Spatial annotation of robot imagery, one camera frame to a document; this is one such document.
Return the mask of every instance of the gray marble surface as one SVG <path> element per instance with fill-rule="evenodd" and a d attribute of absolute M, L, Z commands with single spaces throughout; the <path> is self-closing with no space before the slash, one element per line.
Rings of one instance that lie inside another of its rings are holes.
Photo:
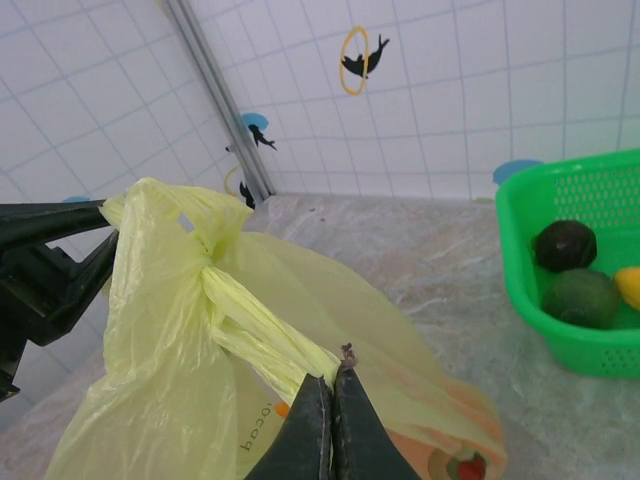
<path fill-rule="evenodd" d="M 493 205 L 282 196 L 247 227 L 353 268 L 411 318 L 449 374 L 493 398 L 505 480 L 640 478 L 640 381 L 581 377 L 554 363 L 506 296 Z M 7 479 L 43 477 L 101 374 L 96 356 L 0 437 Z"/>

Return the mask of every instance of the plastic bag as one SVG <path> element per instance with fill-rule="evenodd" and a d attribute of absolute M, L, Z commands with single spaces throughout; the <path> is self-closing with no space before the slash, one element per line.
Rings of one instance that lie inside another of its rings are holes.
<path fill-rule="evenodd" d="M 65 431 L 46 480 L 244 478 L 275 438 L 304 375 L 358 375 L 425 479 L 479 454 L 506 464 L 499 419 L 445 375 L 408 319 L 345 266 L 260 233 L 251 210 L 197 187 L 143 179 L 109 199 L 120 230 L 105 376 Z M 187 232 L 180 223 L 193 225 Z"/>

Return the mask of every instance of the green plastic basket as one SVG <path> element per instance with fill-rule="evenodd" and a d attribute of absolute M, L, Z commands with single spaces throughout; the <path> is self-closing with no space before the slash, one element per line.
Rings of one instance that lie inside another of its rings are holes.
<path fill-rule="evenodd" d="M 552 318 L 539 305 L 553 274 L 536 265 L 531 247 L 554 220 L 575 219 L 596 233 L 590 268 L 613 276 L 640 266 L 640 149 L 524 170 L 500 186 L 496 208 L 507 293 L 556 361 L 584 375 L 640 378 L 640 312 L 622 303 L 608 331 Z"/>

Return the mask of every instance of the lemon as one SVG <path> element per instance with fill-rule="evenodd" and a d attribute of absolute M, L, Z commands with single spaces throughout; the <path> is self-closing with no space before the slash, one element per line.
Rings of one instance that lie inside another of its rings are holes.
<path fill-rule="evenodd" d="M 618 270 L 613 280 L 620 290 L 622 299 L 631 307 L 640 310 L 640 267 Z"/>

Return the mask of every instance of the grout line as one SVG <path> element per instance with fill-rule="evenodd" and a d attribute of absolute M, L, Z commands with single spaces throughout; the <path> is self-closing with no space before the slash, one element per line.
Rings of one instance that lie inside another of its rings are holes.
<path fill-rule="evenodd" d="M 304 42 L 302 42 L 301 44 L 308 44 L 308 43 L 312 43 L 313 40 L 305 40 Z M 290 48 L 295 48 L 297 45 L 291 46 L 291 47 L 287 47 L 286 49 L 290 49 Z M 636 46 L 632 46 L 632 49 L 640 49 L 640 45 L 636 45 Z M 243 60 L 241 62 L 238 62 L 236 64 L 233 65 L 229 65 L 225 68 L 223 68 L 223 71 L 232 69 L 232 68 L 237 68 L 238 66 L 242 66 L 244 64 L 247 63 L 251 63 L 260 59 L 263 59 L 267 56 L 271 56 L 274 55 L 276 53 L 281 53 L 284 52 L 286 49 L 279 49 L 279 50 L 275 50 L 273 52 L 264 54 L 264 55 L 257 55 L 256 57 L 247 59 L 247 60 Z M 610 49 L 606 49 L 606 50 L 602 50 L 599 52 L 591 52 L 591 53 L 580 53 L 580 54 L 574 54 L 574 55 L 568 55 L 566 56 L 566 58 L 564 56 L 562 57 L 555 57 L 552 59 L 548 59 L 548 60 L 536 60 L 533 62 L 527 62 L 527 63 L 522 63 L 522 64 L 517 64 L 517 65 L 509 65 L 509 68 L 495 68 L 492 70 L 484 70 L 481 72 L 476 72 L 476 73 L 470 73 L 467 75 L 462 75 L 462 73 L 460 73 L 460 75 L 456 75 L 453 77 L 447 77 L 447 78 L 441 78 L 441 79 L 437 79 L 437 80 L 427 80 L 424 82 L 416 82 L 416 83 L 412 83 L 411 87 L 423 87 L 423 86 L 428 86 L 428 85 L 437 85 L 439 83 L 446 83 L 446 82 L 451 82 L 451 81 L 455 81 L 455 80 L 464 80 L 464 79 L 470 79 L 470 78 L 476 78 L 476 77 L 483 77 L 486 75 L 492 75 L 495 73 L 502 73 L 502 72 L 508 72 L 508 70 L 511 71 L 516 71 L 516 70 L 523 70 L 523 69 L 527 69 L 527 68 L 531 68 L 531 67 L 538 67 L 538 66 L 543 66 L 543 65 L 548 65 L 548 64 L 552 64 L 552 63 L 559 63 L 559 62 L 566 62 L 566 60 L 577 60 L 577 59 L 583 59 L 583 58 L 592 58 L 592 57 L 598 57 L 601 55 L 607 55 L 610 53 L 619 53 L 622 51 L 627 51 L 628 48 L 627 47 L 614 47 L 614 48 L 610 48 Z M 375 95 L 378 93 L 386 93 L 386 92 L 393 92 L 395 90 L 400 90 L 406 87 L 389 87 L 389 88 L 382 88 L 376 91 L 372 91 L 371 94 Z M 309 98 L 309 101 L 313 101 L 313 100 L 329 100 L 329 99 L 333 99 L 333 98 L 349 98 L 350 95 L 348 95 L 347 93 L 340 93 L 337 95 L 332 95 L 332 96 L 326 96 L 326 97 L 316 97 L 316 98 Z M 268 107 L 271 106 L 271 104 L 258 104 L 258 105 L 254 105 L 252 106 L 252 108 L 264 108 L 264 107 Z"/>
<path fill-rule="evenodd" d="M 599 122 L 607 122 L 612 120 L 618 120 L 619 115 L 608 116 L 608 117 L 596 117 L 596 118 L 583 118 L 580 120 L 573 120 L 569 122 L 569 125 L 581 125 L 581 124 L 589 124 L 589 123 L 599 123 Z M 638 120 L 640 119 L 640 114 L 638 115 L 626 115 L 624 117 L 625 120 Z M 531 123 L 526 125 L 514 125 L 513 130 L 523 130 L 526 128 L 538 128 L 538 127 L 558 127 L 562 126 L 562 121 L 556 122 L 540 122 L 540 123 Z M 405 134 L 405 135 L 385 135 L 380 137 L 353 137 L 348 140 L 375 140 L 376 138 L 381 138 L 383 140 L 397 140 L 402 138 L 413 138 L 413 137 L 446 137 L 451 135 L 464 135 L 465 133 L 473 134 L 473 133 L 490 133 L 490 132 L 504 132 L 509 130 L 509 127 L 488 127 L 488 128 L 473 128 L 467 130 L 450 130 L 446 132 L 431 132 L 431 133 L 418 133 L 418 134 Z M 344 137 L 341 136 L 328 136 L 328 135 L 317 135 L 310 137 L 275 137 L 274 140 L 280 141 L 288 141 L 288 140 L 311 140 L 313 138 L 319 138 L 323 140 L 343 140 Z"/>
<path fill-rule="evenodd" d="M 507 0 L 502 0 L 502 21 L 504 23 L 505 60 L 507 65 L 507 95 L 509 96 L 509 159 L 513 160 L 513 94 L 511 91 L 511 61 L 509 60 L 509 32 L 507 29 Z"/>
<path fill-rule="evenodd" d="M 355 25 L 356 23 L 355 23 L 355 21 L 353 19 L 353 10 L 351 9 L 351 5 L 349 4 L 349 2 L 347 2 L 347 10 L 349 11 L 349 20 L 351 20 L 351 25 Z M 387 163 L 387 157 L 384 154 L 384 149 L 382 148 L 382 140 L 380 138 L 380 132 L 378 132 L 378 126 L 376 125 L 376 119 L 375 119 L 375 117 L 373 115 L 373 107 L 371 106 L 371 99 L 369 98 L 369 91 L 367 89 L 366 84 L 364 86 L 364 90 L 365 90 L 364 94 L 365 94 L 365 97 L 367 99 L 367 108 L 369 109 L 369 115 L 371 117 L 371 123 L 373 124 L 373 131 L 376 134 L 376 142 L 378 143 L 378 150 L 380 151 L 380 155 L 382 156 L 382 164 L 384 165 L 385 172 L 387 173 L 387 177 L 389 178 L 389 188 L 391 190 L 391 196 L 395 198 L 396 193 L 395 193 L 395 190 L 393 188 L 393 182 L 391 181 L 391 175 L 389 174 L 389 165 Z"/>
<path fill-rule="evenodd" d="M 169 81 L 169 77 L 167 76 L 167 73 L 164 71 L 164 68 L 162 68 L 162 64 L 160 63 L 160 60 L 158 60 L 158 56 L 156 55 L 156 52 L 153 51 L 153 48 L 151 48 L 151 44 L 146 42 L 146 37 L 144 36 L 142 29 L 140 28 L 140 25 L 138 24 L 137 20 L 135 19 L 135 17 L 131 14 L 131 11 L 129 10 L 129 7 L 127 6 L 127 4 L 125 2 L 122 2 L 122 5 L 124 6 L 124 9 L 126 10 L 127 14 L 129 15 L 129 18 L 131 19 L 131 21 L 133 22 L 133 25 L 136 27 L 136 30 L 138 31 L 138 33 L 140 34 L 140 36 L 145 39 L 145 44 L 147 45 L 149 52 L 151 53 L 151 56 L 153 57 L 154 62 L 156 63 L 156 66 L 158 67 L 158 69 L 160 70 L 160 73 L 162 74 L 162 76 L 164 77 L 165 81 L 167 82 L 167 84 L 171 87 L 171 90 L 169 92 L 167 92 L 165 95 L 161 95 L 158 98 L 155 98 L 154 100 L 151 100 L 149 103 L 147 103 L 145 105 L 149 115 L 151 115 L 151 118 L 153 119 L 154 123 L 156 124 L 156 126 L 158 127 L 158 130 L 160 130 L 160 133 L 162 134 L 162 136 L 164 137 L 165 141 L 167 142 L 167 147 L 156 152 L 155 154 L 153 154 L 151 157 L 143 160 L 142 162 L 140 162 L 138 165 L 136 165 L 136 168 L 140 167 L 143 163 L 147 162 L 148 160 L 150 160 L 151 158 L 159 155 L 160 153 L 164 152 L 167 148 L 171 150 L 171 153 L 173 153 L 173 156 L 175 157 L 176 161 L 178 162 L 178 165 L 180 166 L 180 169 L 183 171 L 183 173 L 185 174 L 187 180 L 189 180 L 189 182 L 191 182 L 191 185 L 193 185 L 193 179 L 191 178 L 191 176 L 189 175 L 189 172 L 187 172 L 187 169 L 184 167 L 184 165 L 182 164 L 182 161 L 180 159 L 180 156 L 176 153 L 173 145 L 175 143 L 177 143 L 178 141 L 180 141 L 182 138 L 184 138 L 186 135 L 189 135 L 193 130 L 186 132 L 184 135 L 181 135 L 180 137 L 178 137 L 177 139 L 175 139 L 173 141 L 173 143 L 171 143 L 169 141 L 169 137 L 167 137 L 166 133 L 164 132 L 164 130 L 162 129 L 162 127 L 160 126 L 160 122 L 158 122 L 158 119 L 156 118 L 156 116 L 153 114 L 153 112 L 151 111 L 151 109 L 149 108 L 149 105 L 151 103 L 157 102 L 162 98 L 165 98 L 171 94 L 174 94 L 178 100 L 178 104 L 181 106 L 181 108 L 184 110 L 184 106 L 182 105 L 182 102 L 180 102 L 180 97 L 178 96 L 177 92 L 178 90 L 180 90 L 181 88 L 185 87 L 186 85 L 189 85 L 194 79 L 190 79 L 188 82 L 184 83 L 183 85 L 179 85 L 177 87 L 174 87 L 171 82 Z M 172 32 L 170 34 L 167 35 L 167 37 L 165 38 L 169 38 L 169 37 L 173 37 L 175 34 L 175 32 Z M 126 69 L 124 67 L 122 67 L 122 65 L 120 65 L 120 67 L 122 68 L 122 70 L 125 72 L 125 75 L 127 76 L 127 79 L 129 80 L 129 82 L 131 83 L 131 85 L 133 86 L 133 88 L 135 89 L 136 93 L 138 94 L 138 96 L 140 97 L 140 99 L 142 100 L 142 103 L 145 103 L 144 98 L 142 97 L 142 95 L 140 94 L 140 92 L 138 91 L 138 87 L 136 87 L 136 85 L 133 83 L 133 81 L 131 80 L 131 78 L 129 77 L 129 74 L 126 72 Z M 187 118 L 189 118 L 189 121 L 191 122 L 191 126 L 195 129 L 195 125 L 193 124 L 193 122 L 191 121 L 191 117 L 189 117 L 189 114 L 185 111 L 185 114 L 187 115 Z M 207 145 L 204 144 L 205 149 L 207 151 L 209 151 L 209 149 L 207 149 Z"/>
<path fill-rule="evenodd" d="M 35 32 L 32 31 L 32 33 L 33 33 L 34 37 L 36 38 L 36 40 L 38 40 L 38 43 L 40 44 L 40 46 L 45 50 L 45 53 L 49 54 L 49 52 L 46 50 L 46 48 L 44 48 L 44 45 L 40 41 L 40 38 L 35 34 Z M 88 72 L 89 70 L 93 70 L 95 68 L 98 68 L 98 67 L 101 67 L 103 65 L 106 65 L 107 63 L 113 62 L 114 60 L 120 59 L 122 57 L 126 57 L 127 55 L 129 55 L 131 53 L 134 53 L 134 52 L 136 52 L 138 50 L 142 50 L 143 48 L 151 49 L 152 45 L 154 45 L 155 43 L 159 43 L 159 42 L 161 42 L 163 40 L 166 40 L 170 36 L 171 36 L 171 34 L 167 34 L 167 35 L 164 35 L 164 36 L 154 40 L 153 42 L 145 43 L 142 46 L 131 48 L 131 49 L 126 50 L 126 51 L 124 51 L 124 52 L 122 52 L 122 53 L 120 53 L 118 55 L 112 54 L 111 57 L 109 57 L 109 58 L 107 58 L 105 60 L 101 60 L 99 62 L 92 63 L 91 65 L 86 65 L 86 66 L 84 66 L 84 67 L 82 67 L 82 68 L 80 68 L 78 70 L 74 70 L 73 72 L 70 72 L 70 73 L 64 73 L 64 72 L 62 72 L 62 70 L 60 68 L 58 68 L 58 70 L 61 73 L 61 75 L 59 77 L 56 77 L 56 78 L 54 78 L 52 80 L 47 80 L 46 82 L 40 83 L 40 84 L 36 85 L 35 87 L 30 87 L 30 88 L 28 88 L 26 90 L 21 90 L 19 92 L 16 92 L 15 95 L 17 96 L 17 95 L 29 94 L 29 93 L 31 93 L 31 92 L 33 92 L 35 90 L 40 89 L 40 88 L 43 88 L 43 87 L 46 87 L 48 85 L 54 84 L 54 83 L 59 82 L 61 80 L 69 79 L 69 78 L 74 77 L 76 75 L 80 75 L 82 73 Z"/>
<path fill-rule="evenodd" d="M 562 0 L 562 159 L 567 158 L 567 0 Z"/>
<path fill-rule="evenodd" d="M 469 165 L 469 135 L 467 131 L 467 99 L 464 88 L 465 77 L 462 75 L 462 56 L 460 55 L 460 36 L 458 34 L 458 16 L 456 10 L 453 10 L 453 25 L 456 31 L 456 52 L 458 55 L 458 70 L 460 71 L 460 82 L 462 86 L 462 130 L 464 130 L 464 156 L 467 166 L 467 186 L 469 188 L 469 200 L 473 200 L 471 193 L 471 167 Z"/>
<path fill-rule="evenodd" d="M 398 23 L 398 9 L 396 8 L 395 2 L 393 2 L 393 16 Z M 420 127 L 418 125 L 418 115 L 416 114 L 415 101 L 413 99 L 413 89 L 411 88 L 411 84 L 409 83 L 409 69 L 407 68 L 407 60 L 404 55 L 404 44 L 402 42 L 402 33 L 400 29 L 397 29 L 398 32 L 398 42 L 400 43 L 400 56 L 402 58 L 402 66 L 404 68 L 404 74 L 407 80 L 407 91 L 409 92 L 409 99 L 411 101 L 411 114 L 413 115 L 413 123 L 416 127 L 416 133 L 418 134 L 418 144 L 420 145 L 420 154 L 422 155 L 422 162 L 424 163 L 424 171 L 427 175 L 427 185 L 429 185 L 429 192 L 431 193 L 431 199 L 435 198 L 433 195 L 433 187 L 431 185 L 431 176 L 429 175 L 429 164 L 427 162 L 427 157 L 424 153 L 424 146 L 422 145 L 422 139 L 419 136 Z"/>
<path fill-rule="evenodd" d="M 23 31 L 29 30 L 29 27 L 28 27 L 29 25 L 32 26 L 32 27 L 40 27 L 42 25 L 48 25 L 50 23 L 55 23 L 55 22 L 58 22 L 60 20 L 65 20 L 67 18 L 71 18 L 74 15 L 78 15 L 79 13 L 81 13 L 83 11 L 88 13 L 88 12 L 93 12 L 95 10 L 100 10 L 103 7 L 106 7 L 106 6 L 109 6 L 109 5 L 113 5 L 114 3 L 118 3 L 119 1 L 120 0 L 109 0 L 109 1 L 107 1 L 105 3 L 102 3 L 100 5 L 96 5 L 96 6 L 93 6 L 93 7 L 89 7 L 89 8 L 87 8 L 84 5 L 82 5 L 81 2 L 78 2 L 78 4 L 80 5 L 80 9 L 79 10 L 76 10 L 76 11 L 71 12 L 71 13 L 65 13 L 65 14 L 59 15 L 57 17 L 48 18 L 46 20 L 40 20 L 39 22 L 29 22 L 27 20 L 27 17 L 25 17 L 22 14 L 22 11 L 15 5 L 14 2 L 12 2 L 13 3 L 13 7 L 17 10 L 18 14 L 20 14 L 20 17 L 22 18 L 22 20 L 24 21 L 25 25 L 27 25 L 27 26 L 20 27 L 20 28 L 18 28 L 16 30 L 12 30 L 10 32 L 5 32 L 5 33 L 1 34 L 0 35 L 0 40 L 2 40 L 4 37 L 8 37 L 8 36 L 13 35 L 15 33 L 19 33 L 19 32 L 23 32 Z"/>
<path fill-rule="evenodd" d="M 240 23 L 242 24 L 242 28 L 244 30 L 245 35 L 249 39 L 249 44 L 251 45 L 251 50 L 253 51 L 253 55 L 257 57 L 255 46 L 253 45 L 253 42 L 251 42 L 251 37 L 249 36 L 249 31 L 247 30 L 247 26 L 244 23 L 244 19 L 242 18 L 242 15 L 238 14 L 238 18 L 240 19 Z M 225 44 L 227 45 L 227 49 L 228 49 L 229 45 L 227 43 L 227 40 L 224 39 L 224 41 L 225 41 Z M 260 62 L 258 62 L 258 66 L 260 67 L 260 73 L 262 73 L 262 79 L 264 80 L 264 85 L 267 88 L 267 91 L 269 92 L 269 96 L 271 97 L 271 100 L 273 100 L 273 92 L 271 91 L 271 86 L 269 85 L 269 82 L 267 82 L 267 76 L 264 73 L 264 69 L 262 68 L 262 64 Z M 247 89 L 246 84 L 244 84 L 244 87 L 245 87 L 245 91 L 248 92 L 249 90 Z M 284 122 L 282 121 L 282 117 L 280 116 L 280 112 L 278 111 L 277 108 L 275 108 L 274 110 L 276 112 L 276 116 L 278 117 L 278 120 L 280 121 L 280 127 L 284 130 Z M 293 162 L 295 163 L 295 165 L 298 168 L 298 170 L 300 170 L 300 165 L 298 165 L 298 162 L 297 162 L 295 156 L 293 156 L 293 152 L 291 152 L 291 153 L 292 153 L 291 158 L 293 158 Z M 320 153 L 320 149 L 319 148 L 318 148 L 318 154 L 320 155 L 320 158 L 322 159 L 322 153 Z"/>
<path fill-rule="evenodd" d="M 271 22 L 272 22 L 272 24 L 274 25 L 274 28 L 275 28 L 275 21 L 273 19 L 273 13 L 271 12 L 271 7 L 269 7 L 269 4 L 267 2 L 265 2 L 265 5 L 266 5 L 267 10 L 269 12 L 269 18 L 271 19 Z M 300 3 L 300 7 L 302 8 L 302 12 L 304 13 L 306 21 L 310 26 L 311 23 L 309 22 L 309 17 L 307 15 L 307 11 L 304 8 L 304 5 L 302 4 L 302 2 Z M 302 105 L 303 105 L 303 108 L 304 108 L 304 112 L 305 112 L 305 116 L 307 117 L 307 121 L 309 122 L 309 128 L 311 128 L 311 131 L 313 132 L 314 131 L 313 130 L 313 122 L 311 121 L 311 116 L 309 115 L 309 110 L 307 109 L 306 101 L 302 97 L 302 91 L 300 90 L 300 85 L 298 83 L 298 79 L 295 76 L 293 67 L 291 66 L 291 60 L 290 60 L 289 55 L 287 53 L 287 49 L 284 48 L 284 43 L 282 41 L 282 37 L 280 36 L 280 33 L 278 32 L 277 28 L 276 28 L 276 35 L 278 36 L 278 41 L 280 42 L 280 45 L 283 46 L 284 55 L 285 55 L 285 58 L 287 59 L 287 65 L 289 66 L 289 71 L 291 72 L 291 77 L 293 78 L 293 82 L 296 85 L 296 90 L 298 92 L 298 96 L 301 99 L 301 102 L 302 102 Z M 314 42 L 314 46 L 319 51 L 318 44 Z M 323 70 L 323 72 L 325 73 L 325 76 L 326 76 L 326 69 L 323 68 L 322 70 Z M 356 168 L 355 168 L 355 164 L 353 162 L 353 154 L 351 153 L 351 148 L 349 147 L 349 144 L 346 141 L 346 135 L 345 135 L 345 138 L 343 140 L 344 140 L 344 142 L 345 142 L 345 144 L 347 146 L 347 151 L 349 152 L 349 161 L 351 162 L 351 168 L 353 169 L 353 173 L 355 174 Z M 318 155 L 320 156 L 320 161 L 322 162 L 322 166 L 324 168 L 324 174 L 327 176 L 327 184 L 329 185 L 329 191 L 331 193 L 333 193 L 333 187 L 331 186 L 331 181 L 329 180 L 329 172 L 327 170 L 327 163 L 326 163 L 326 160 L 325 160 L 324 155 L 322 153 L 322 149 L 320 148 L 320 143 L 318 142 L 317 135 L 314 135 L 314 140 L 313 141 L 316 144 L 316 149 L 318 150 Z M 357 176 L 356 176 L 356 184 L 358 186 L 358 192 L 360 192 L 360 182 L 358 182 Z"/>
<path fill-rule="evenodd" d="M 10 0 L 11 4 L 13 5 L 13 7 L 18 10 L 18 13 L 20 14 L 20 16 L 22 17 L 22 19 L 25 21 L 25 23 L 27 23 L 26 18 L 24 17 L 24 15 L 22 15 L 22 12 L 19 11 L 18 7 L 16 7 L 15 1 L 14 0 Z M 38 44 L 40 45 L 40 48 L 43 49 L 43 51 L 45 52 L 45 55 L 47 55 L 49 57 L 49 60 L 51 61 L 51 63 L 56 67 L 56 69 L 58 70 L 58 73 L 60 73 L 61 76 L 64 77 L 64 72 L 62 71 L 62 69 L 60 68 L 60 66 L 56 63 L 56 61 L 53 59 L 53 57 L 51 56 L 51 54 L 49 53 L 49 50 L 47 50 L 44 46 L 44 44 L 42 43 L 42 40 L 40 40 L 40 37 L 38 37 L 36 35 L 36 33 L 33 31 L 33 27 L 31 25 L 29 25 L 27 23 L 27 28 L 31 31 L 31 34 L 36 38 L 36 41 L 38 42 Z M 71 172 L 71 174 L 73 175 L 73 177 L 75 177 L 75 179 L 78 181 L 78 184 L 84 188 L 84 194 L 86 195 L 89 190 L 87 189 L 87 186 L 80 180 L 80 177 L 78 177 L 78 175 L 76 174 L 76 172 L 73 171 L 73 169 L 71 167 L 69 167 L 69 164 L 67 163 L 66 159 L 60 154 L 60 152 L 58 151 L 58 148 L 53 144 L 53 142 L 51 141 L 51 139 L 49 139 L 49 137 L 47 135 L 45 135 L 44 131 L 42 130 L 42 128 L 40 127 L 40 125 L 38 124 L 38 122 L 35 121 L 35 119 L 31 116 L 31 114 L 27 111 L 27 109 L 24 107 L 24 105 L 22 104 L 22 102 L 20 102 L 20 99 L 14 94 L 14 92 L 8 88 L 7 86 L 7 90 L 9 90 L 9 92 L 13 95 L 13 98 L 15 100 L 15 102 L 20 106 L 20 108 L 22 108 L 22 110 L 24 111 L 24 113 L 27 115 L 27 117 L 29 117 L 29 120 L 33 123 L 33 125 L 36 127 L 36 129 L 40 132 L 40 135 L 42 135 L 42 137 L 49 143 L 49 146 L 51 147 L 51 149 L 53 149 L 53 151 L 56 153 L 56 155 L 58 155 L 58 157 L 60 158 L 60 160 L 62 161 L 62 163 L 69 169 L 69 171 Z M 84 105 L 84 102 L 82 101 L 81 98 L 79 98 L 80 102 L 82 103 L 82 105 L 86 108 L 86 105 Z"/>
<path fill-rule="evenodd" d="M 627 45 L 627 64 L 624 71 L 624 85 L 622 87 L 622 102 L 620 104 L 620 124 L 618 125 L 618 138 L 616 140 L 616 151 L 622 145 L 622 127 L 624 121 L 625 104 L 627 103 L 627 91 L 629 89 L 629 74 L 631 72 L 631 45 L 633 44 L 633 30 L 635 28 L 637 0 L 631 4 L 631 21 L 629 22 L 629 44 Z"/>

